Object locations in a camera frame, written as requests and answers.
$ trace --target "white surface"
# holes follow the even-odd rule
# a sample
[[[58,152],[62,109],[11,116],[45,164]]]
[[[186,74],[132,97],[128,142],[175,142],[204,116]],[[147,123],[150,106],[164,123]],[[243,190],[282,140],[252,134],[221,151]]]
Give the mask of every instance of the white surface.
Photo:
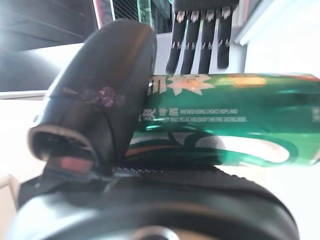
[[[264,31],[265,27],[293,2],[294,0],[262,0],[236,36],[235,43],[248,44],[256,34]]]
[[[27,145],[28,128],[41,106],[41,101],[0,100],[0,166],[19,182],[41,174],[44,167]]]
[[[308,73],[320,77],[320,1],[297,0],[247,46],[246,73]]]
[[[5,239],[12,220],[16,215],[16,207],[10,187],[0,188],[0,240]]]
[[[308,73],[320,77],[320,1],[296,0],[247,46],[246,73]],[[267,188],[291,210],[301,240],[318,240],[320,167],[272,168]]]

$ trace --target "purple sticker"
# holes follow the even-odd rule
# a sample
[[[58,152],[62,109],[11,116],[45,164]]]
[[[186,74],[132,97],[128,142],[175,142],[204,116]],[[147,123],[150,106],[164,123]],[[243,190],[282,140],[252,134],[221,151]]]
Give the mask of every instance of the purple sticker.
[[[112,100],[113,100],[113,99],[115,98],[115,96],[116,96],[115,91],[114,91],[111,87],[108,87],[108,86],[102,88],[99,92],[102,94],[102,96],[104,96],[104,97],[109,97],[109,98],[111,98]]]
[[[102,104],[103,104],[103,106],[109,108],[109,107],[113,106],[114,101],[111,97],[106,96],[102,99]]]
[[[125,103],[126,97],[123,95],[117,95],[115,96],[115,104],[118,106],[121,106]]]

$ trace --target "silver metal part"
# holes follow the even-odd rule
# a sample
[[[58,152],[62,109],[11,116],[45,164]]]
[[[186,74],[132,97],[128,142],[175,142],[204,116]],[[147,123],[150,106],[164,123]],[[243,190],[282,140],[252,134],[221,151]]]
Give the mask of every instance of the silver metal part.
[[[195,23],[199,19],[199,11],[192,11],[190,20]]]
[[[178,11],[176,15],[176,20],[178,21],[178,23],[181,23],[184,20],[185,15],[186,15],[185,11]]]
[[[179,42],[179,41],[178,41],[178,42],[175,42],[175,41],[174,41],[174,42],[172,43],[172,45],[171,45],[171,48],[172,48],[172,49],[175,49],[175,48],[181,49],[181,42]]]
[[[166,240],[180,240],[174,231],[163,226],[147,226],[140,228],[134,233],[132,240],[142,240],[151,236],[162,237]]]
[[[210,23],[212,21],[212,19],[214,19],[215,17],[215,11],[214,10],[208,10],[206,12],[206,15],[205,15],[205,19]]]
[[[231,14],[231,7],[230,6],[225,6],[222,8],[222,17],[223,19],[227,19]]]
[[[202,43],[202,45],[201,45],[201,49],[205,49],[205,48],[206,48],[206,42]],[[208,43],[208,49],[209,50],[212,49],[212,43],[211,42]]]

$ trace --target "black plastic casing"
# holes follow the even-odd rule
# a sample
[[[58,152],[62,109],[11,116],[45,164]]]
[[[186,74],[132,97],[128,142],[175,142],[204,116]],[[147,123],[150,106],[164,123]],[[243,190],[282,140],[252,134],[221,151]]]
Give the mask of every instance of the black plastic casing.
[[[174,11],[215,10],[223,7],[237,7],[239,0],[174,0]]]
[[[136,21],[117,20],[94,33],[49,88],[28,133],[31,152],[42,160],[69,155],[64,150],[74,146],[62,139],[72,139],[111,175],[138,123],[156,53],[156,33]]]

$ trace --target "white wall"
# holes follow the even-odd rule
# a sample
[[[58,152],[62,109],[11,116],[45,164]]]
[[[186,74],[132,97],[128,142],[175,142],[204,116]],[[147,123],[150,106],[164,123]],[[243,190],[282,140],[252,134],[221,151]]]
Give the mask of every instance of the white wall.
[[[296,0],[250,40],[246,73],[308,73],[320,78],[320,1]],[[267,188],[291,210],[301,240],[320,239],[320,166],[270,168]]]
[[[320,77],[320,1],[296,0],[247,46],[246,73],[309,73]]]

